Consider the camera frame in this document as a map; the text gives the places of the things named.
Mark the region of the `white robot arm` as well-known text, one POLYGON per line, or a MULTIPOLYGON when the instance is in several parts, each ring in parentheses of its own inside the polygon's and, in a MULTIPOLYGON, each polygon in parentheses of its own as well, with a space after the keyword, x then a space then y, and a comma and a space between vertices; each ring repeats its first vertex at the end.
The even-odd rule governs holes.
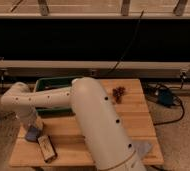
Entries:
POLYGON ((38 130, 43 128, 38 107, 69 107, 99 171, 146 171, 110 97, 94 78, 77 78, 69 87, 39 92, 17 82, 3 94, 1 103, 13 109, 26 129, 38 130))

